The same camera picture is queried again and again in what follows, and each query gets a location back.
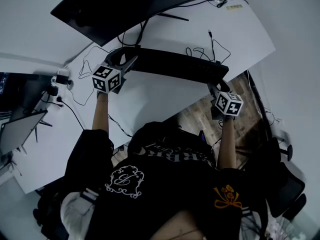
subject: white embroidered logo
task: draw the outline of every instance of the white embroidered logo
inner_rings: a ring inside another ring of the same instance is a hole
[[[111,183],[105,184],[105,188],[107,191],[122,193],[136,199],[142,194],[138,191],[138,187],[144,181],[144,177],[144,173],[137,167],[123,166],[111,174]]]

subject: person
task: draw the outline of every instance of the person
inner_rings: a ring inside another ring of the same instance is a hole
[[[113,168],[108,95],[67,163],[61,220],[70,239],[238,239],[248,210],[236,168],[234,120],[223,123],[217,163],[200,137],[147,123]]]

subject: wooden floor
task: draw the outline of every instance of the wooden floor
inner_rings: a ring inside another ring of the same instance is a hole
[[[240,95],[244,102],[240,115],[234,121],[237,167],[240,167],[247,160],[243,154],[251,154],[260,146],[265,130],[245,73],[231,80],[228,85],[231,91]],[[195,135],[203,130],[207,143],[212,146],[221,138],[222,129],[219,122],[211,118],[211,100],[212,97],[208,95],[168,120],[177,122],[183,130]],[[220,142],[214,145],[216,156],[219,153],[219,146]],[[124,148],[124,151],[119,151],[112,157],[114,166],[127,157],[127,147]]]

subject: yellow label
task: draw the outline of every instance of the yellow label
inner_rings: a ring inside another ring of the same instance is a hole
[[[243,6],[241,4],[238,5],[229,5],[226,7],[228,10],[233,10],[233,9],[237,9],[237,8],[243,8]]]

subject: orange embroidered logo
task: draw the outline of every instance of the orange embroidered logo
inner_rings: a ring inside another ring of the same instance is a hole
[[[234,191],[234,189],[230,185],[226,185],[225,188],[221,188],[221,191],[223,192],[224,198],[219,193],[219,190],[215,187],[215,192],[218,194],[218,196],[221,198],[221,200],[216,199],[214,201],[214,207],[218,209],[223,209],[228,206],[235,206],[240,209],[242,209],[242,203],[237,202],[239,194]]]

